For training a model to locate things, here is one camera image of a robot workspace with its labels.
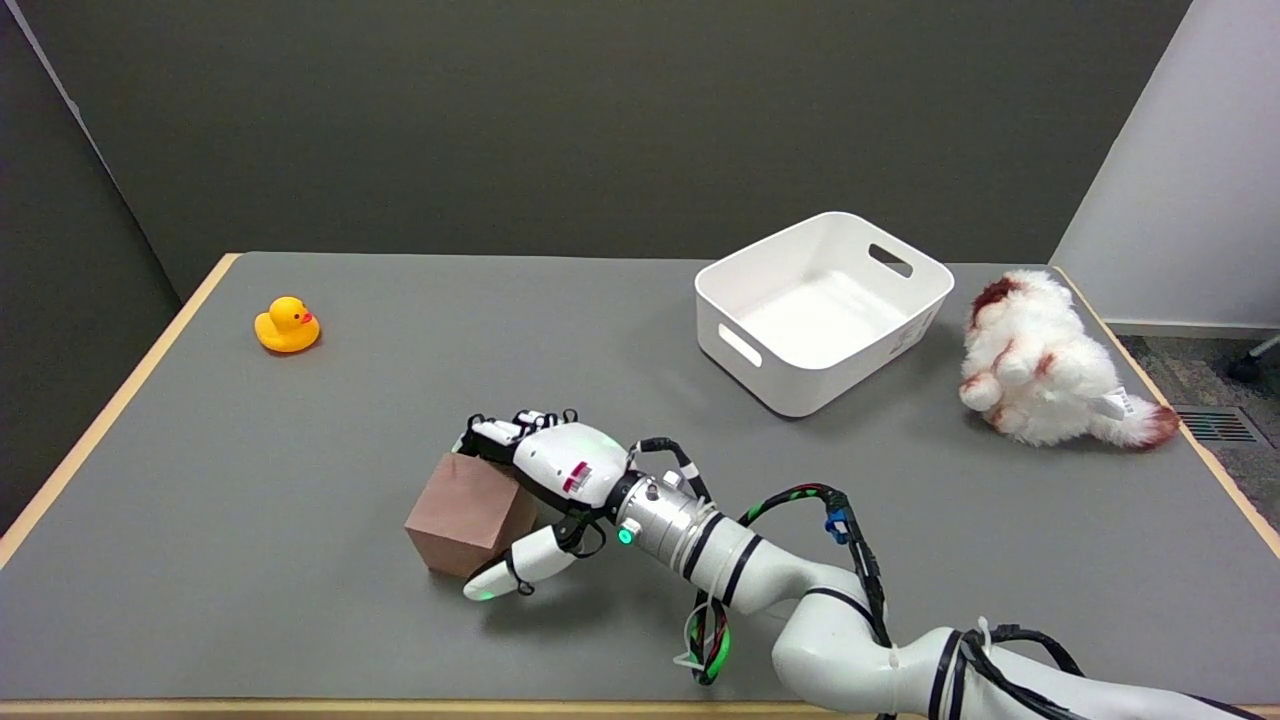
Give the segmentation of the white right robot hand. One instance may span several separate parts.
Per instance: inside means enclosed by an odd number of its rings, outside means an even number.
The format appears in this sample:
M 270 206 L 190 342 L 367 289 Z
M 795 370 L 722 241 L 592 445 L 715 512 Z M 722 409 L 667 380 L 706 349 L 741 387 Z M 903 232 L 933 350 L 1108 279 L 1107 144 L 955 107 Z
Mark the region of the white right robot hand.
M 585 534 L 616 519 L 617 491 L 637 479 L 630 451 L 572 409 L 526 410 L 508 421 L 475 414 L 452 450 L 512 471 L 520 488 L 562 514 L 472 573 L 463 596 L 476 602 L 529 596 L 536 583 L 585 559 Z

